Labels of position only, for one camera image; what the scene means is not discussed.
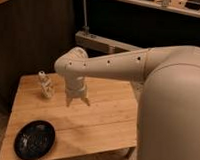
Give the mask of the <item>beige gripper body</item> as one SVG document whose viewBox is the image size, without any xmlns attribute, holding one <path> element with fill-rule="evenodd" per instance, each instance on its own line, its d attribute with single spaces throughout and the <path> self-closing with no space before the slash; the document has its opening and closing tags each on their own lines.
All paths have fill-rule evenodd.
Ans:
<svg viewBox="0 0 200 160">
<path fill-rule="evenodd" d="M 68 77 L 65 81 L 65 92 L 70 98 L 85 98 L 87 96 L 87 87 L 84 77 Z"/>
</svg>

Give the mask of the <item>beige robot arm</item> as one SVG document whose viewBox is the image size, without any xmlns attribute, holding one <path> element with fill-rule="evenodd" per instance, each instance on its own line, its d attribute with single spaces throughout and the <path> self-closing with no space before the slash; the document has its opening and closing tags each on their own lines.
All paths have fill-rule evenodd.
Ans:
<svg viewBox="0 0 200 160">
<path fill-rule="evenodd" d="M 82 97 L 87 77 L 143 84 L 138 103 L 137 160 L 200 160 L 200 47 L 143 48 L 89 58 L 74 47 L 55 72 L 68 97 Z"/>
</svg>

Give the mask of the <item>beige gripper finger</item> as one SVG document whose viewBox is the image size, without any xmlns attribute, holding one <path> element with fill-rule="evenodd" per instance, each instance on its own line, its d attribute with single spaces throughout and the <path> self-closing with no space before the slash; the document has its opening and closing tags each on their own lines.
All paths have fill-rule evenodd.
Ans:
<svg viewBox="0 0 200 160">
<path fill-rule="evenodd" d="M 90 106 L 90 100 L 87 97 L 81 98 L 81 100 L 86 103 L 87 106 Z"/>
<path fill-rule="evenodd" d="M 69 107 L 70 103 L 73 101 L 72 97 L 66 97 L 66 107 Z"/>
</svg>

